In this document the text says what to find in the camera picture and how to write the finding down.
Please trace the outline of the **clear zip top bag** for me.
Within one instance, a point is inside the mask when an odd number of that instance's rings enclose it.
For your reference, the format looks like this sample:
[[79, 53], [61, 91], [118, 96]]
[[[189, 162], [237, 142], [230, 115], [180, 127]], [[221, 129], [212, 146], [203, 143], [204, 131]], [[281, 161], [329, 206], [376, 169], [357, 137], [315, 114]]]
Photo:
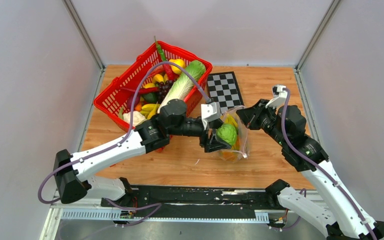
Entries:
[[248, 129], [238, 115], [238, 111], [244, 108], [243, 105], [236, 106], [221, 115], [220, 119], [223, 121], [223, 125], [221, 133], [217, 133], [217, 135], [231, 144], [229, 149], [217, 151], [217, 156], [224, 161], [234, 163], [249, 157]]

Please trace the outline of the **red plastic basket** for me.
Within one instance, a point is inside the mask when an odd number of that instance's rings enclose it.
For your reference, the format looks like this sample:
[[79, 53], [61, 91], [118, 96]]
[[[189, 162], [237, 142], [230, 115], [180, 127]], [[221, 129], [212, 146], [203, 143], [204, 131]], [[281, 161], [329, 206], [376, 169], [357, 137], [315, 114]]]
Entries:
[[105, 113], [125, 132], [129, 129], [129, 123], [119, 118], [120, 110], [123, 109], [122, 113], [129, 112], [131, 106], [128, 104], [128, 100], [133, 96], [138, 86], [142, 87], [145, 84], [151, 83], [154, 75], [163, 72], [163, 67], [158, 66], [156, 70], [150, 73], [146, 80], [143, 80], [143, 77], [149, 70], [162, 61], [159, 49], [164, 52], [168, 60], [182, 59], [187, 65], [194, 60], [203, 63], [206, 71], [196, 81], [203, 90], [207, 86], [207, 78], [213, 70], [213, 65], [210, 62], [185, 49], [158, 40], [142, 54], [138, 55], [136, 61], [123, 74], [115, 77], [94, 99], [94, 106]]

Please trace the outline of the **orange toy pineapple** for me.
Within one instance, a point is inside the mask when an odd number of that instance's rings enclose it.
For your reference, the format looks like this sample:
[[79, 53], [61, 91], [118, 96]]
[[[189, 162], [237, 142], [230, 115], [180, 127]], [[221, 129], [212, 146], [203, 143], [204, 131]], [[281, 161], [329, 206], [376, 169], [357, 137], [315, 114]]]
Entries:
[[237, 162], [243, 157], [241, 152], [241, 141], [238, 138], [231, 149], [223, 149], [220, 158], [224, 161]]

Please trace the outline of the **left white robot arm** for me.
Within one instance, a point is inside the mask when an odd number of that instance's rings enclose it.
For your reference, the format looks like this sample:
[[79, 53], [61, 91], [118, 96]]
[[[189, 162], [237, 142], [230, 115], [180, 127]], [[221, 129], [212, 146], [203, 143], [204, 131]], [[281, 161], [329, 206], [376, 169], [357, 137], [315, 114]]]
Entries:
[[203, 104], [201, 116], [186, 116], [187, 105], [172, 99], [151, 119], [125, 135], [98, 147], [76, 153], [67, 149], [56, 153], [54, 179], [63, 204], [84, 198], [92, 189], [92, 177], [118, 162], [141, 156], [167, 146], [171, 136], [198, 137], [206, 153], [230, 149], [232, 145], [217, 135], [222, 128], [220, 105]]

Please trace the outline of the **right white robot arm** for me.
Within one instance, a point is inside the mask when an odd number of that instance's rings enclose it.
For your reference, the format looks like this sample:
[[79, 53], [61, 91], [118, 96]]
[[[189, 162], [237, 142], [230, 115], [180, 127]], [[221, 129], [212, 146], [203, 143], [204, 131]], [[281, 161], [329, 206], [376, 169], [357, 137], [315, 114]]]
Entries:
[[249, 130], [263, 130], [281, 146], [285, 160], [316, 188], [327, 208], [307, 198], [284, 180], [266, 188], [266, 204], [288, 208], [317, 228], [328, 240], [380, 240], [384, 221], [375, 220], [344, 186], [323, 147], [306, 133], [307, 120], [296, 105], [266, 107], [261, 99], [237, 115]]

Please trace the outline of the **small green round cabbage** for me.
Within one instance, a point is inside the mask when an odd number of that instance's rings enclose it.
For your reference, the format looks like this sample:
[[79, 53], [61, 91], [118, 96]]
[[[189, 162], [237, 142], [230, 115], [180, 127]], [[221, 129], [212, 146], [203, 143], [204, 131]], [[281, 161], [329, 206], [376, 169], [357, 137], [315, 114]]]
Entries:
[[237, 141], [238, 131], [234, 126], [224, 123], [216, 130], [216, 135], [230, 146], [233, 146]]

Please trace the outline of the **yellow banana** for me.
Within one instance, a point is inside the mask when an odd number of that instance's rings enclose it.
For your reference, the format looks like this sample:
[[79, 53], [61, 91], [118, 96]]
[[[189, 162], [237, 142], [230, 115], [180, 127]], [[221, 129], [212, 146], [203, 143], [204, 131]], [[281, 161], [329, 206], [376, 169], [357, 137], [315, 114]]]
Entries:
[[238, 123], [232, 114], [227, 114], [224, 118], [224, 122], [226, 124], [230, 124], [230, 125], [234, 126], [236, 130], [239, 129]]

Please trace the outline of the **red chili pepper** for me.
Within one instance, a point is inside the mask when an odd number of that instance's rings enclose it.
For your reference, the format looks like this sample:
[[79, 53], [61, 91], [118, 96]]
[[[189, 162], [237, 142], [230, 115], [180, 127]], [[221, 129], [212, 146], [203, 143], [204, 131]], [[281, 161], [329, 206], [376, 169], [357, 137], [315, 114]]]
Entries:
[[162, 66], [164, 68], [165, 74], [167, 75], [167, 79], [171, 81], [175, 81], [178, 75], [173, 72], [171, 65], [163, 64]]

